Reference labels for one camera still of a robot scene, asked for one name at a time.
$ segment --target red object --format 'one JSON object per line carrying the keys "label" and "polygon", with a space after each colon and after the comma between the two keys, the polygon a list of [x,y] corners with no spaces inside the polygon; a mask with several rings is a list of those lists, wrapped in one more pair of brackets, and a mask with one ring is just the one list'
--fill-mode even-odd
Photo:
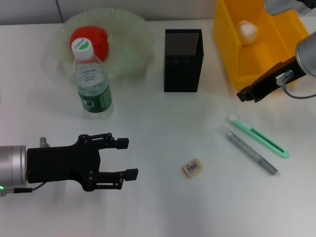
{"label": "red object", "polygon": [[108,35],[104,29],[97,26],[84,26],[75,30],[71,35],[70,48],[74,40],[78,38],[87,38],[91,40],[94,54],[104,61],[109,53]]}

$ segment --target gray marker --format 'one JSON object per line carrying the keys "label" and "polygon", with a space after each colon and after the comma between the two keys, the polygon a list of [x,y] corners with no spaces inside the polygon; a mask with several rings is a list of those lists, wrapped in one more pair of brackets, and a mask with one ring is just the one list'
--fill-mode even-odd
{"label": "gray marker", "polygon": [[246,155],[252,158],[256,163],[261,165],[270,174],[277,173],[277,169],[274,168],[266,159],[264,159],[259,153],[252,149],[247,143],[245,143],[240,137],[234,134],[232,131],[226,131],[225,136],[228,140],[234,143],[239,149],[241,149]]}

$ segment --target bottle label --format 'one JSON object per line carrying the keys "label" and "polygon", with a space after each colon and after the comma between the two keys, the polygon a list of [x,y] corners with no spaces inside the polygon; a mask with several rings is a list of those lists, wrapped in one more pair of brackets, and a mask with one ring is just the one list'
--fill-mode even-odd
{"label": "bottle label", "polygon": [[112,104],[110,87],[97,96],[85,96],[79,93],[83,108],[91,113],[105,111]]}

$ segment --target pen holder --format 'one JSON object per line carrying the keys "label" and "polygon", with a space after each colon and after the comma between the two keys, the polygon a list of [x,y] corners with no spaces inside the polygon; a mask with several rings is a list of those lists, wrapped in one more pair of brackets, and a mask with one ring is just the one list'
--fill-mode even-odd
{"label": "pen holder", "polygon": [[203,62],[202,30],[166,30],[164,92],[197,92]]}

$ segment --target water bottle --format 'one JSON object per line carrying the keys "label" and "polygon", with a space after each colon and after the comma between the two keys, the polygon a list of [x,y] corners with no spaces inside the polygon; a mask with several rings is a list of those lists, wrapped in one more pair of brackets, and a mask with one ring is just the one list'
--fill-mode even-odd
{"label": "water bottle", "polygon": [[79,38],[71,45],[74,60],[74,80],[83,108],[91,113],[107,110],[112,97],[108,75],[101,60],[94,55],[90,40]]}

